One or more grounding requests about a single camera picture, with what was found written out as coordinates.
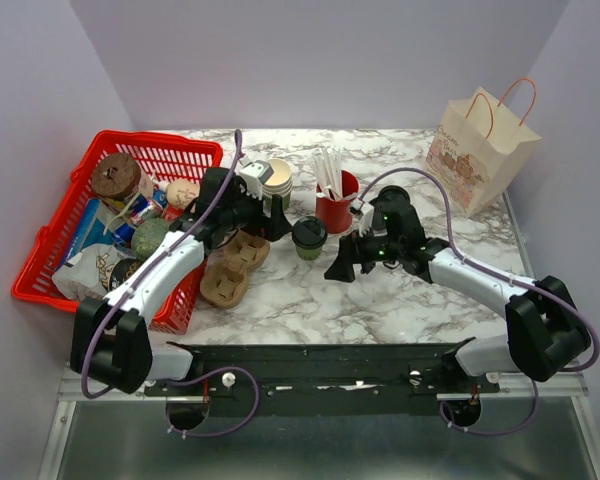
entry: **gray wall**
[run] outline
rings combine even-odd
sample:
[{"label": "gray wall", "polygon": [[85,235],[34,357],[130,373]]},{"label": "gray wall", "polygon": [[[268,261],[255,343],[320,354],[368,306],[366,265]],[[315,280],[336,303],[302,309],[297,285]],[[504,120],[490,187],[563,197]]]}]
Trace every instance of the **gray wall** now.
[{"label": "gray wall", "polygon": [[143,128],[425,127],[526,74],[567,0],[72,0]]},{"label": "gray wall", "polygon": [[[536,275],[563,278],[600,333],[600,1],[571,2],[531,69],[544,140],[510,189]],[[513,108],[523,111],[528,92]],[[600,430],[600,362],[586,374]]]},{"label": "gray wall", "polygon": [[68,2],[0,1],[0,479],[37,475],[72,324],[10,287],[107,127],[132,125]]}]

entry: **marble table top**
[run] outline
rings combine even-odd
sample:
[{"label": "marble table top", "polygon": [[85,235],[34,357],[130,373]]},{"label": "marble table top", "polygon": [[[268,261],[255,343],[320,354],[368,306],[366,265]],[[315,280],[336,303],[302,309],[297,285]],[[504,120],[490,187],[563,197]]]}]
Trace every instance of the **marble table top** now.
[{"label": "marble table top", "polygon": [[[172,131],[212,140],[224,149],[223,166],[234,152],[233,130]],[[293,165],[294,189],[286,214],[291,223],[315,212],[315,178],[309,158],[319,147],[344,150],[344,168],[361,188],[398,166],[420,167],[432,130],[244,130],[249,160],[279,157]],[[446,238],[444,206],[436,187],[414,174],[390,176],[376,187],[407,189],[430,236]],[[494,266],[524,273],[516,238],[503,201],[474,218],[454,214],[456,242],[467,254]],[[301,260],[290,236],[271,244],[262,267],[250,276],[242,302],[220,310],[198,298],[183,336],[153,332],[154,342],[193,344],[320,344],[458,342],[467,337],[505,333],[504,320],[453,290],[429,285],[402,269],[377,265],[354,283],[323,279],[336,256],[338,237],[330,236],[320,258]]]}]

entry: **brown lid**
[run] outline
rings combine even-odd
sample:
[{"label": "brown lid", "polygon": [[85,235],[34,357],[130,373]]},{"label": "brown lid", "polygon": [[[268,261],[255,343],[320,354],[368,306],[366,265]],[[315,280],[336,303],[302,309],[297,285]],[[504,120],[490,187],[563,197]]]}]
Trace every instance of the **brown lid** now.
[{"label": "brown lid", "polygon": [[91,174],[91,190],[98,197],[125,200],[140,181],[140,165],[128,153],[104,157]]}]

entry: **red bag handle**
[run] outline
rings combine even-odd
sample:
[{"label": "red bag handle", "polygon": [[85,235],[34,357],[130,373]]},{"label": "red bag handle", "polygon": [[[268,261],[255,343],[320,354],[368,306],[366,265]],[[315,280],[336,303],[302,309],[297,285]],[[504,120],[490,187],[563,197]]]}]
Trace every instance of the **red bag handle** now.
[{"label": "red bag handle", "polygon": [[500,105],[502,105],[502,102],[504,102],[505,97],[507,95],[509,95],[509,92],[511,90],[513,90],[513,87],[515,87],[517,84],[519,84],[520,82],[523,82],[523,81],[529,82],[531,84],[531,86],[533,87],[533,99],[531,100],[531,105],[529,106],[529,110],[527,110],[527,113],[524,114],[524,117],[522,117],[522,120],[520,120],[520,123],[518,124],[518,126],[520,126],[524,123],[524,119],[527,118],[527,115],[529,115],[529,112],[533,108],[533,104],[536,103],[536,94],[538,93],[538,91],[536,89],[535,82],[533,80],[531,80],[529,77],[520,77],[518,80],[516,80],[515,82],[513,82],[511,84],[511,86],[509,87],[509,90],[504,92],[504,95],[502,96],[502,98],[500,98],[500,102],[498,102],[498,107],[500,107]]},{"label": "red bag handle", "polygon": [[489,138],[489,135],[491,135],[491,130],[493,130],[493,109],[491,108],[491,102],[489,102],[489,99],[487,98],[487,96],[480,92],[477,93],[476,96],[473,98],[473,102],[471,103],[471,106],[469,107],[469,111],[467,112],[467,114],[464,116],[464,118],[469,118],[469,114],[471,113],[471,110],[473,110],[473,106],[476,104],[476,100],[478,99],[478,97],[482,97],[485,99],[485,101],[487,102],[487,105],[489,105],[489,114],[491,115],[491,128],[489,128],[489,133],[487,133],[487,136],[485,138]]}]

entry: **red basket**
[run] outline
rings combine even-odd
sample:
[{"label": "red basket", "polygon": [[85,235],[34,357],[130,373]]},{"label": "red basket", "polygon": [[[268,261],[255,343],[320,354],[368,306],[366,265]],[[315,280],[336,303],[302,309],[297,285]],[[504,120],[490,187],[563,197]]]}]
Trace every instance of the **red basket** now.
[{"label": "red basket", "polygon": [[[80,165],[71,172],[71,185],[51,223],[38,231],[35,245],[11,289],[15,298],[75,313],[78,302],[64,298],[51,281],[51,276],[58,268],[91,198],[91,173],[100,160],[115,152],[133,155],[143,170],[154,174],[158,180],[186,178],[194,183],[200,182],[208,167],[217,167],[222,160],[222,147],[215,142],[161,133],[100,132]],[[206,262],[178,284],[154,317],[151,323],[153,330],[167,333],[184,333],[187,330],[205,266]]]}]

